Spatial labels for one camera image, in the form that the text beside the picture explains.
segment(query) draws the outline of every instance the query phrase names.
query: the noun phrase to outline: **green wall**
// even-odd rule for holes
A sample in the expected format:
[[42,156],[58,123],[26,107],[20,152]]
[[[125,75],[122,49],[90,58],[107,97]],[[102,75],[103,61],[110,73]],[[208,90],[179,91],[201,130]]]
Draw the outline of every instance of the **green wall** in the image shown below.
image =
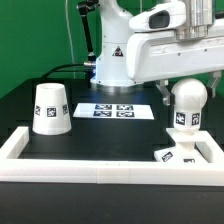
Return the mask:
[[[86,45],[80,16],[79,0],[69,0],[69,17],[75,61],[86,59]],[[139,12],[139,0],[118,0],[132,12]],[[156,0],[143,0],[148,9]],[[0,98],[29,78],[40,77],[51,68],[72,61],[65,20],[65,0],[0,0]],[[217,9],[224,2],[217,0]],[[94,50],[101,50],[98,12],[89,14]],[[73,73],[54,77],[73,77]]]

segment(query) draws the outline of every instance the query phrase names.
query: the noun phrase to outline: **white pawn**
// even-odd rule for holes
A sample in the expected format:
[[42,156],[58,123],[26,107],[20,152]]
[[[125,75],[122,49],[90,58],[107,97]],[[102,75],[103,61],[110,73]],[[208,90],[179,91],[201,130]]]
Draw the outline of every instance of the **white pawn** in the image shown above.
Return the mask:
[[172,148],[156,151],[154,156],[159,162],[207,163],[195,149],[195,142],[201,141],[199,129],[201,110],[207,101],[205,86],[196,79],[184,79],[172,89],[175,95],[174,128],[167,132],[176,142]]

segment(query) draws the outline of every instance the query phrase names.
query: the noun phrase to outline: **black table surface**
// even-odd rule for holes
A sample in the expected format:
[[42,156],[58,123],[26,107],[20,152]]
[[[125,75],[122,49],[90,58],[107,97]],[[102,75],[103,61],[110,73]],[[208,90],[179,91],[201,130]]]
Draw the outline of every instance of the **black table surface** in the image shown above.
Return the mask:
[[[174,145],[165,131],[173,108],[162,104],[153,83],[112,94],[88,88],[85,80],[48,80],[66,87],[72,130],[35,134],[35,91],[42,82],[29,79],[0,100],[0,146],[18,126],[30,130],[19,159],[153,161],[155,150]],[[74,118],[78,103],[146,104],[155,120]],[[201,126],[222,149],[223,114],[224,98],[209,99]],[[224,223],[224,187],[0,182],[0,198],[0,223]]]

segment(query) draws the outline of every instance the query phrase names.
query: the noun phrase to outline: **paper cup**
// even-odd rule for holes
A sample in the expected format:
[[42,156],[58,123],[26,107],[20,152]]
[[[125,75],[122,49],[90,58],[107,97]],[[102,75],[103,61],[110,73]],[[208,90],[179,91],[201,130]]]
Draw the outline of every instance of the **paper cup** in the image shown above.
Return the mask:
[[59,135],[69,130],[71,121],[64,85],[37,85],[33,131],[42,135]]

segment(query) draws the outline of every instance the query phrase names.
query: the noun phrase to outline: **cable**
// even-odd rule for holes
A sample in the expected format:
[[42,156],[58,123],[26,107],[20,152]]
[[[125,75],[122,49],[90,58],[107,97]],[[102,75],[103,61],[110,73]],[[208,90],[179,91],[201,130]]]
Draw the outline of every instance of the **cable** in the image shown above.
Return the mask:
[[72,42],[72,34],[71,34],[71,28],[70,28],[70,22],[69,22],[68,0],[65,0],[65,17],[66,17],[66,25],[67,25],[67,31],[68,31],[68,37],[69,37],[72,63],[75,63],[74,50],[73,50],[74,48],[73,48],[73,42]]
[[54,72],[57,72],[59,69],[62,68],[69,68],[69,67],[76,67],[76,66],[83,66],[83,63],[72,63],[72,64],[65,64],[65,65],[59,65],[53,69],[51,69],[50,71],[46,72],[45,74],[43,74],[41,76],[41,79],[47,79],[47,77]]
[[139,0],[139,3],[140,3],[140,13],[142,13],[142,10],[143,10],[143,8],[142,8],[142,0]]

